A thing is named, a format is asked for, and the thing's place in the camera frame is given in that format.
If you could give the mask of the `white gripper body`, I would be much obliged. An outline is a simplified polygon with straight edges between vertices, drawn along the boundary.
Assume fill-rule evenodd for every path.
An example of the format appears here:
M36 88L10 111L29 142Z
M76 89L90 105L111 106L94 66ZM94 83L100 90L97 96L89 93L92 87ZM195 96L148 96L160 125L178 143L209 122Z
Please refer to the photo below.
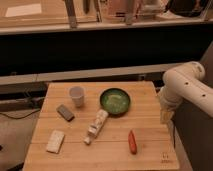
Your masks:
M158 92L158 99L161 106L160 121L167 124L181 104L181 97L164 86Z

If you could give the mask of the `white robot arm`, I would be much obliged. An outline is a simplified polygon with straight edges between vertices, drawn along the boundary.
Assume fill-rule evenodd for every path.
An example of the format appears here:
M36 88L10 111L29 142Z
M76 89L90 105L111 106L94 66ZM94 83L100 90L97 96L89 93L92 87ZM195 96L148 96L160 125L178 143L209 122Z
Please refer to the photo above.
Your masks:
M187 62L163 74L164 86L158 92L160 121L167 124L184 99L213 117L213 88L202 82L205 69L199 62Z

